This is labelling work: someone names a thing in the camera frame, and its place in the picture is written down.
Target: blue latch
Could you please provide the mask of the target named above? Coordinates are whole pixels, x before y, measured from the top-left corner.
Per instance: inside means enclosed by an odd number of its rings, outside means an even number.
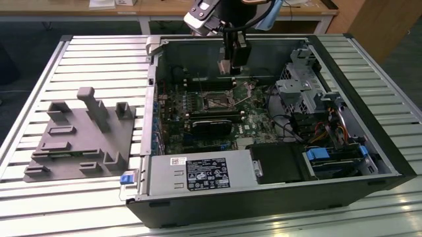
[[[135,180],[135,174],[123,174],[120,176],[120,184],[121,185],[133,184],[133,180]]]
[[[308,160],[330,158],[326,148],[312,148],[306,152]]]
[[[359,146],[359,151],[360,151],[363,157],[366,157],[368,155],[368,150],[367,150],[366,146]]]

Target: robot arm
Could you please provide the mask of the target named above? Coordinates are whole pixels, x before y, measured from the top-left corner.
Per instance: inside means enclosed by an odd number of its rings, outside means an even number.
[[[248,22],[256,15],[256,6],[268,3],[267,11]],[[223,48],[217,67],[221,74],[236,75],[246,65],[251,45],[244,31],[263,20],[271,12],[275,0],[195,0],[184,22],[196,35],[223,34]]]

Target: circuit board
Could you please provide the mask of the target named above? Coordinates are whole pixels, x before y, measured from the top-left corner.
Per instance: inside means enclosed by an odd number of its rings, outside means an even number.
[[[240,143],[276,142],[264,108],[266,88],[251,79],[236,80],[234,88],[225,91],[188,91],[183,85],[175,85],[159,101],[165,154],[240,150],[246,147]],[[225,136],[197,139],[188,132],[188,114],[231,111],[240,111],[242,121],[232,123]]]

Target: aluminum table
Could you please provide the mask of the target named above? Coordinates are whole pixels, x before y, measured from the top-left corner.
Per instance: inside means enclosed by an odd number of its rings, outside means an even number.
[[[347,207],[148,229],[124,206],[135,189],[119,177],[23,182],[24,169],[49,117],[49,102],[76,100],[80,86],[96,89],[105,106],[136,106],[129,169],[139,167],[147,36],[63,37],[0,148],[0,236],[415,236],[422,234],[422,113],[354,39],[318,36],[416,174],[392,190]],[[334,88],[328,75],[328,85]]]

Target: black sticker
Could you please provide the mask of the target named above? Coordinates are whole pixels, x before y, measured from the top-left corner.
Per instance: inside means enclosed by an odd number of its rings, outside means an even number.
[[[229,188],[225,158],[187,160],[185,170],[189,191]]]

